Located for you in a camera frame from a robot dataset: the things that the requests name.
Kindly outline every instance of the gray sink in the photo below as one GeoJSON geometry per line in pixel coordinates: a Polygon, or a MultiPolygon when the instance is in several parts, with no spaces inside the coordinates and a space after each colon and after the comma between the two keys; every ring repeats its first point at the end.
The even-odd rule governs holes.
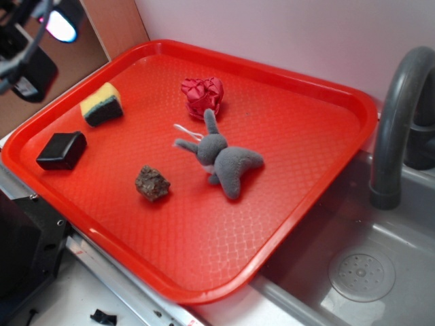
{"type": "Polygon", "coordinates": [[[369,178],[360,152],[260,277],[313,325],[435,325],[435,178],[404,168],[391,211],[371,207],[369,178]]]}

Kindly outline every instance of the plush toy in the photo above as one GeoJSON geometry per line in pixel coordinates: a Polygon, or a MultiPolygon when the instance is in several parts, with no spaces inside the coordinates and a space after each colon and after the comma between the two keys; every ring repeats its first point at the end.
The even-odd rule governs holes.
{"type": "Polygon", "coordinates": [[[205,111],[204,120],[209,132],[205,137],[175,125],[199,141],[199,144],[196,144],[176,139],[175,146],[194,153],[203,168],[211,173],[210,184],[220,183],[227,197],[237,199],[240,196],[242,174],[251,168],[261,167],[264,164],[263,157],[246,148],[229,147],[225,137],[219,133],[211,109],[205,111]]]}

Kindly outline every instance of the red tray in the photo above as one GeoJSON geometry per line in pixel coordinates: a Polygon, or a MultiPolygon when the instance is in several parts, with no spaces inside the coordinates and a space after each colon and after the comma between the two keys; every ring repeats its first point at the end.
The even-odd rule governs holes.
{"type": "Polygon", "coordinates": [[[76,228],[162,295],[182,304],[217,300],[244,285],[303,218],[377,123],[365,94],[305,75],[174,41],[137,46],[21,126],[5,165],[76,228]],[[184,106],[182,81],[216,76],[225,95],[217,122],[230,145],[264,156],[228,200],[193,154],[173,147],[206,134],[184,106]],[[78,103],[111,82],[124,117],[96,128],[78,103]],[[36,157],[55,132],[81,130],[88,146],[72,171],[36,157]],[[170,194],[149,203],[135,189],[143,165],[170,194]]]}

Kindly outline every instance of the red crumpled paper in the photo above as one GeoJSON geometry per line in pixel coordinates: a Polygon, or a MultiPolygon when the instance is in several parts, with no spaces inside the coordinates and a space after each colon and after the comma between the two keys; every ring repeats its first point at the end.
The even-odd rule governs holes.
{"type": "Polygon", "coordinates": [[[212,109],[215,115],[219,112],[224,97],[224,87],[219,78],[207,79],[186,78],[181,83],[181,91],[187,96],[186,108],[190,115],[204,119],[204,112],[212,109]]]}

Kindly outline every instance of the white string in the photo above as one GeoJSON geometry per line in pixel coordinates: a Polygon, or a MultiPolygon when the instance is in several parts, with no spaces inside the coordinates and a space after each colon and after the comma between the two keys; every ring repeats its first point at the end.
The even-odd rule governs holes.
{"type": "Polygon", "coordinates": [[[180,126],[179,124],[174,124],[174,127],[175,127],[175,129],[178,129],[180,131],[185,132],[186,134],[189,134],[196,141],[201,141],[204,138],[203,134],[199,134],[197,132],[192,132],[192,131],[184,128],[183,126],[180,126]]]}

